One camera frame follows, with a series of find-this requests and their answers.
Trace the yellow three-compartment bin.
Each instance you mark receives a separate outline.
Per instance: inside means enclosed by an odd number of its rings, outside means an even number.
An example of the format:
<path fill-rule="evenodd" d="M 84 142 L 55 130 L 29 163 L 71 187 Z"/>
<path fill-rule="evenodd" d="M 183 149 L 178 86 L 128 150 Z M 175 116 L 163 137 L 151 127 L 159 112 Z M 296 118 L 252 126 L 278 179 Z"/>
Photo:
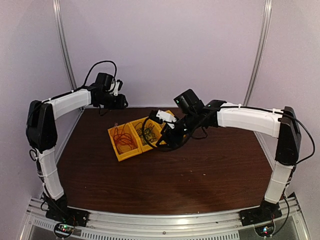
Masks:
<path fill-rule="evenodd" d="M 116 158 L 119 162 L 140 155 L 152 149 L 161 137 L 165 123 L 152 120 L 145 122 L 145 117 L 117 125 L 107 130 Z"/>

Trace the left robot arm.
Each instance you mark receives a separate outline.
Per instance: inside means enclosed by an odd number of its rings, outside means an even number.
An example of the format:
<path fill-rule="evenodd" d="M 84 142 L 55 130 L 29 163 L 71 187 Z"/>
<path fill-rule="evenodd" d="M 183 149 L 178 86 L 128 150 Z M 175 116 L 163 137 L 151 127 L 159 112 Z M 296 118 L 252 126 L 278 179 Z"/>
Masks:
<path fill-rule="evenodd" d="M 43 101 L 34 100 L 29 105 L 25 133 L 31 147 L 30 156 L 36 163 L 48 208 L 61 222 L 69 221 L 72 211 L 68 207 L 56 164 L 56 121 L 74 110 L 87 106 L 104 107 L 108 110 L 125 109 L 129 104 L 125 95 L 119 93 L 122 86 L 122 80 L 100 72 L 95 82 L 89 86 L 84 85 Z"/>

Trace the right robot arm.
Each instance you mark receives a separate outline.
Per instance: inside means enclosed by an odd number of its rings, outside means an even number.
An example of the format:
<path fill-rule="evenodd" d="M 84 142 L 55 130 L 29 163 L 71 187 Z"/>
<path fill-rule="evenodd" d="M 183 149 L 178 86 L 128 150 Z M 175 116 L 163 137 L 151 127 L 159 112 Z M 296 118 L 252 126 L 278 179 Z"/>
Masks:
<path fill-rule="evenodd" d="M 277 139 L 274 169 L 260 206 L 256 210 L 259 220 L 268 220 L 277 209 L 289 178 L 298 164 L 301 132 L 291 107 L 265 109 L 242 106 L 224 100 L 211 100 L 204 104 L 192 89 L 174 99 L 184 116 L 156 110 L 154 121 L 165 124 L 156 143 L 160 149 L 173 151 L 181 148 L 198 128 L 237 128 L 268 135 Z"/>

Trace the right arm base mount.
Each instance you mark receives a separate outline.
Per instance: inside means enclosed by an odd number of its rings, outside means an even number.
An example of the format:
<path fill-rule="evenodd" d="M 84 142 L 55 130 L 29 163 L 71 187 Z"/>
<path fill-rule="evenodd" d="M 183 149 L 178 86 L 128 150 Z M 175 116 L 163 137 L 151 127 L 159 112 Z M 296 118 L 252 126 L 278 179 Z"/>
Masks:
<path fill-rule="evenodd" d="M 254 226 L 255 233 L 259 237 L 271 237 L 276 232 L 275 219 L 282 217 L 280 208 L 271 210 L 261 206 L 241 210 L 239 217 L 243 227 Z"/>

